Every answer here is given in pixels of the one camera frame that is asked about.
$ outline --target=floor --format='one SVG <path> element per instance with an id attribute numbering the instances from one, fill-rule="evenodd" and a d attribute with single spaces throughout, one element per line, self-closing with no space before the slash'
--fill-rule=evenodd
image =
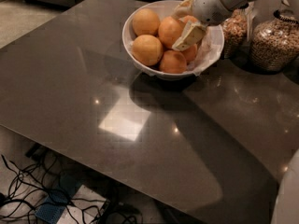
<path id="1" fill-rule="evenodd" d="M 0 48 L 34 30 L 62 12 L 64 12 L 64 9 L 61 7 L 26 3 L 23 0 L 1 2 Z M 59 177 L 67 174 L 76 178 L 77 181 L 95 193 L 108 197 L 111 201 L 116 201 L 116 203 L 120 204 L 130 204 L 131 206 L 129 207 L 133 207 L 134 209 L 122 211 L 126 212 L 127 215 L 134 213 L 137 223 L 198 223 L 198 221 L 191 217 L 182 215 L 180 212 L 157 203 L 142 193 L 125 187 L 121 183 L 110 180 L 43 147 L 38 149 L 30 158 L 26 157 L 26 153 L 33 145 L 33 141 L 0 126 L 0 154 L 3 155 L 3 158 L 0 159 L 0 192 L 4 195 L 8 195 L 9 186 L 13 184 L 11 186 L 10 197 L 13 197 L 13 199 L 23 199 L 26 197 L 25 200 L 27 202 L 37 206 L 47 197 L 46 192 L 41 187 L 53 188 L 57 185 Z M 13 182 L 16 178 L 19 178 L 19 182 Z M 0 208 L 0 223 L 43 223 L 40 220 L 36 221 L 34 212 L 31 212 L 32 215 L 29 219 L 27 219 L 27 216 L 17 219 L 1 218 L 1 216 L 11 214 L 18 207 L 18 204 L 18 202 L 9 203 Z M 142 216 L 134 212 L 136 209 L 139 210 Z M 30 208 L 28 205 L 23 203 L 11 217 L 23 216 L 29 211 Z M 134 223 L 133 221 L 124 221 L 124 217 L 120 213 L 114 213 L 107 218 L 106 224 Z M 60 223 L 71 224 L 71 221 L 66 220 L 65 217 L 65 220 Z"/>

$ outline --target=tile floor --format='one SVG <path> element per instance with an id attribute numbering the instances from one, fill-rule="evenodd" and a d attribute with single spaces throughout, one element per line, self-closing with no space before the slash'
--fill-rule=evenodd
<path id="1" fill-rule="evenodd" d="M 51 20 L 55 16 L 61 14 L 64 10 L 57 7 L 48 7 L 46 5 L 40 4 L 31 4 L 26 3 L 23 0 L 7 0 L 0 3 L 0 48 L 5 45 L 13 42 L 19 37 L 27 34 L 28 32 L 34 30 L 36 27 L 41 24 Z M 24 169 L 29 165 L 36 164 L 32 158 L 27 158 L 25 156 L 26 152 L 34 145 L 34 142 L 28 140 L 2 126 L 0 126 L 0 154 L 4 155 L 7 161 L 14 161 L 18 168 L 15 168 L 11 162 L 8 162 L 9 167 L 18 172 L 20 169 Z M 36 153 L 42 152 L 43 149 L 39 149 Z M 40 166 L 35 170 L 34 175 L 37 180 L 44 181 L 45 186 L 53 187 L 54 183 L 57 182 L 58 176 L 61 172 L 64 174 L 72 175 L 74 178 L 79 180 L 81 183 L 90 187 L 92 190 L 98 192 L 101 195 L 108 195 L 109 190 L 116 190 L 119 195 L 120 202 L 129 203 L 133 207 L 140 210 L 143 214 L 143 223 L 148 224 L 164 224 L 164 223 L 198 223 L 196 220 L 182 215 L 177 211 L 162 205 L 161 203 L 156 203 L 150 197 L 139 193 L 135 190 L 132 190 L 124 185 L 110 180 L 105 176 L 102 176 L 93 170 L 90 170 L 82 165 L 75 163 L 62 157 L 52 151 L 46 153 L 46 158 L 43 163 L 44 166 Z M 45 168 L 49 168 L 53 164 L 50 172 L 43 177 L 45 173 Z M 9 171 L 5 166 L 5 163 L 0 158 L 0 192 L 7 195 L 8 187 L 11 184 L 13 178 L 16 174 L 12 171 Z M 25 180 L 31 184 L 34 184 L 35 181 L 31 176 L 26 176 Z M 28 185 L 21 185 L 16 193 L 16 197 L 22 198 L 33 189 Z M 30 203 L 38 204 L 42 202 L 46 197 L 45 192 L 36 191 L 33 194 L 30 194 L 26 199 Z M 7 215 L 8 213 L 15 208 L 17 203 L 11 203 L 7 206 L 0 208 L 0 216 Z M 13 217 L 17 215 L 21 216 L 28 212 L 28 208 L 23 205 L 18 209 L 16 213 L 13 214 Z M 136 215 L 138 223 L 141 223 L 141 217 Z M 118 215 L 112 215 L 107 220 L 109 223 L 122 223 L 123 217 Z M 5 220 L 0 220 L 0 223 L 11 223 Z M 24 217 L 20 218 L 13 223 L 25 224 L 29 221 Z"/>

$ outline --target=blue object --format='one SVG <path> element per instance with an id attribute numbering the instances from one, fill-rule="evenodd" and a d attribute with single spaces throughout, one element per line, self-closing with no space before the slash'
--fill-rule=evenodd
<path id="1" fill-rule="evenodd" d="M 81 185 L 69 175 L 62 176 L 59 185 L 50 191 L 49 196 L 36 211 L 36 217 L 49 224 L 56 224 L 68 205 L 68 201 L 74 197 Z"/>

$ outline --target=jar lid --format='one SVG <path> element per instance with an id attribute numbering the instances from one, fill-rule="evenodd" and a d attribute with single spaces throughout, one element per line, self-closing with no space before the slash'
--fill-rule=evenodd
<path id="1" fill-rule="evenodd" d="M 279 19 L 279 20 L 282 20 L 282 21 L 285 21 L 285 22 L 288 22 L 288 23 L 292 23 L 292 24 L 296 24 L 296 25 L 299 25 L 299 21 L 298 20 L 295 20 L 295 19 L 289 19 L 285 16 L 282 16 L 280 14 L 280 11 L 279 10 L 276 10 L 274 13 L 273 13 L 274 17 Z"/>
<path id="2" fill-rule="evenodd" d="M 247 7 L 249 7 L 249 3 L 246 3 L 245 5 L 239 7 L 238 9 L 246 9 Z"/>

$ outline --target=grains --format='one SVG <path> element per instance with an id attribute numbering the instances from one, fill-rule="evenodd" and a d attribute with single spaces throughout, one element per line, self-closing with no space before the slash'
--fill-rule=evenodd
<path id="1" fill-rule="evenodd" d="M 234 11 L 231 18 L 222 24 L 224 33 L 224 58 L 232 57 L 247 36 L 247 19 L 243 9 Z"/>
<path id="2" fill-rule="evenodd" d="M 277 72 L 299 55 L 299 25 L 275 18 L 259 24 L 250 44 L 249 58 L 266 71 Z"/>

